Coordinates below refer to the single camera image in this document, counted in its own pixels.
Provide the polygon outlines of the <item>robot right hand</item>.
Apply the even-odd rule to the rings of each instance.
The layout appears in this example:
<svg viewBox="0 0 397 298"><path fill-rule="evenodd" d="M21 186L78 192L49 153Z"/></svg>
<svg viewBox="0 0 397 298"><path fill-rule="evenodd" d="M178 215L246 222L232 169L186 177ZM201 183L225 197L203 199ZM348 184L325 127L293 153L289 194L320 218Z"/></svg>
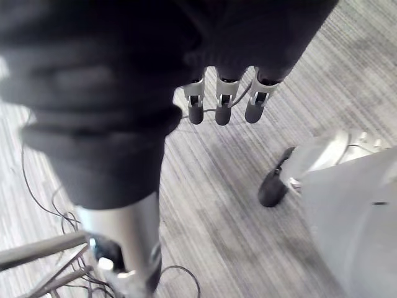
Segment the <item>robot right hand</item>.
<svg viewBox="0 0 397 298"><path fill-rule="evenodd" d="M148 297L161 272L159 183L174 91L208 66L238 81L258 67L283 81L336 1L2 1L1 98L36 121L24 143L46 154L107 281Z"/></svg>

